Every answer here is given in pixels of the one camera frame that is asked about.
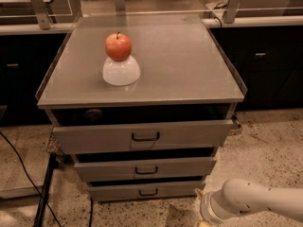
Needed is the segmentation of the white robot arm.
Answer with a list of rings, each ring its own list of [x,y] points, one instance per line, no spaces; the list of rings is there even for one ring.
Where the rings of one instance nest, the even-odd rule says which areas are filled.
[[[303,221],[302,188],[274,188],[233,178],[218,191],[205,193],[196,188],[195,192],[199,215],[210,225],[264,211]]]

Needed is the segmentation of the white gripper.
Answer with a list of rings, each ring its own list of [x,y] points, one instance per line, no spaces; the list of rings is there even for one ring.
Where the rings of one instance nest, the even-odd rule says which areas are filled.
[[[223,223],[220,216],[221,206],[217,202],[215,192],[205,192],[196,188],[197,196],[202,197],[200,201],[200,215],[205,221],[198,221],[195,227],[211,227],[211,225],[219,225]]]

